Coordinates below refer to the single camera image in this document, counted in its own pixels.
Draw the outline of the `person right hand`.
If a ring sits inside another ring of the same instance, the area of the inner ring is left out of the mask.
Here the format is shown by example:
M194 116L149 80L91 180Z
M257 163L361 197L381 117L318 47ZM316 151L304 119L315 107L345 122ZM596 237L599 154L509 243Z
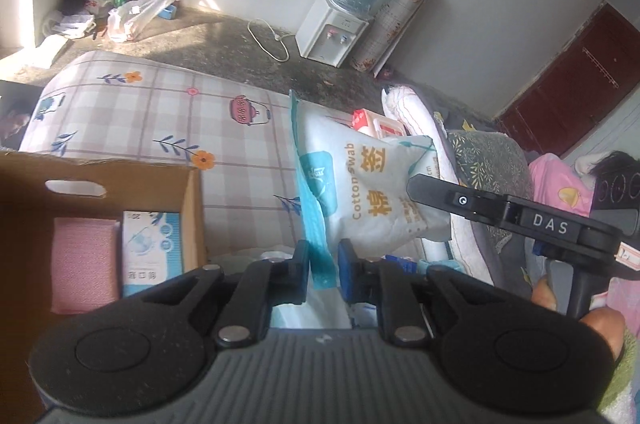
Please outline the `person right hand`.
M558 310L558 302L552 288L548 285L546 277L542 277L537 282L530 300L546 309ZM611 349L612 356L615 359L620 358L624 348L626 323L619 311L608 307L596 308L583 316L580 321L586 326L590 326L594 332L597 332L608 343L608 347Z

